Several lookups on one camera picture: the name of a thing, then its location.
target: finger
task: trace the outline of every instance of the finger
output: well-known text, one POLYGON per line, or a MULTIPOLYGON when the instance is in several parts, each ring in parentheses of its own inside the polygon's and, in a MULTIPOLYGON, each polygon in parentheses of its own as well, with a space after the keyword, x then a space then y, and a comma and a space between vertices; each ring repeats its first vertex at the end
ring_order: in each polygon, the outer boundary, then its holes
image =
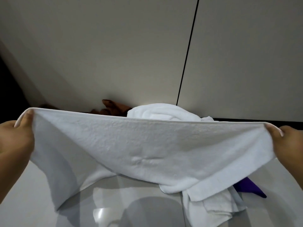
POLYGON ((11 121, 7 121, 7 122, 2 123, 2 125, 5 126, 5 127, 14 127, 16 122, 17 122, 17 120, 11 120, 11 121))
POLYGON ((31 127, 33 118, 34 118, 34 111, 31 109, 23 116, 20 123, 20 127, 27 127, 27 126, 31 127))
POLYGON ((280 129, 284 132, 284 133, 287 133, 287 132, 290 132, 292 130, 295 130, 294 128, 292 128, 291 126, 281 126, 280 129))
POLYGON ((280 131, 274 125, 266 123, 265 128, 268 130, 273 140, 282 138, 280 131))

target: crumpled white towel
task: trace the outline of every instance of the crumpled white towel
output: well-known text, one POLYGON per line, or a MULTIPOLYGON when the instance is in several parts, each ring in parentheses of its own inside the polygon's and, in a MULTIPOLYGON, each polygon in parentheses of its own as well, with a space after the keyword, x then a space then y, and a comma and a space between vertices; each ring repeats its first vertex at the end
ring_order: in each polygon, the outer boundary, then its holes
MULTIPOLYGON (((172 121, 215 122, 211 117, 200 118, 176 105, 154 103, 133 108, 127 117, 172 121)), ((246 209, 244 202, 233 186, 203 201, 193 202, 188 193, 195 195, 203 190, 199 183, 182 192, 183 206, 192 227, 217 227, 232 218, 233 213, 246 209)))
POLYGON ((262 122, 160 121, 33 110, 31 160, 46 174, 56 209, 95 181, 116 174, 158 183, 165 193, 199 183, 200 190, 188 195, 201 201, 274 158, 262 122))

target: hand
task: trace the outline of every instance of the hand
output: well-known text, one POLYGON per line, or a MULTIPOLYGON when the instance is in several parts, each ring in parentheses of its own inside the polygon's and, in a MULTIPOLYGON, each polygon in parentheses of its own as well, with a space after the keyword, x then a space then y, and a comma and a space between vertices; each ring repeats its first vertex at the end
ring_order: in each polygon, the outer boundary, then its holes
POLYGON ((7 151, 32 153, 35 143, 32 132, 33 115, 33 110, 28 111, 19 127, 14 127, 16 121, 0 124, 0 153, 7 151))
POLYGON ((303 169, 303 132, 290 126, 282 126, 282 137, 277 128, 265 125, 271 134, 274 152, 282 165, 291 173, 303 169))

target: white cloth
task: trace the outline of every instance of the white cloth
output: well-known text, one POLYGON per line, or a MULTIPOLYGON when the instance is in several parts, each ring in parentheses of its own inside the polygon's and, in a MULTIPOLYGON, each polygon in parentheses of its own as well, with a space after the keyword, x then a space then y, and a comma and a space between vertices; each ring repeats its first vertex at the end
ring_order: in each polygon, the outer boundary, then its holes
MULTIPOLYGON (((154 103, 133 108, 127 117, 141 119, 157 119, 172 121, 215 122, 210 116, 200 118, 178 106, 154 103)), ((188 193, 195 195, 203 190, 203 185, 197 183, 182 192, 183 207, 192 227, 217 227, 232 218, 233 213, 246 209, 244 202, 233 186, 223 190, 203 201, 191 201, 188 193)))
POLYGON ((116 174, 158 183, 165 193, 186 190, 191 202, 202 201, 274 158, 262 122, 159 121, 33 110, 31 160, 46 174, 56 208, 116 174))

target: purple cloth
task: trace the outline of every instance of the purple cloth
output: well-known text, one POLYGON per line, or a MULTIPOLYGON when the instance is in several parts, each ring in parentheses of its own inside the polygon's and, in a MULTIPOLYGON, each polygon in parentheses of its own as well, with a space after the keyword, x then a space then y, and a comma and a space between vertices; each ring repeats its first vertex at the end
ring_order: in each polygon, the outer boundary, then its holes
POLYGON ((267 198, 263 191, 257 187, 248 177, 242 179, 240 182, 234 184, 234 188, 237 192, 254 193, 262 198, 267 198))

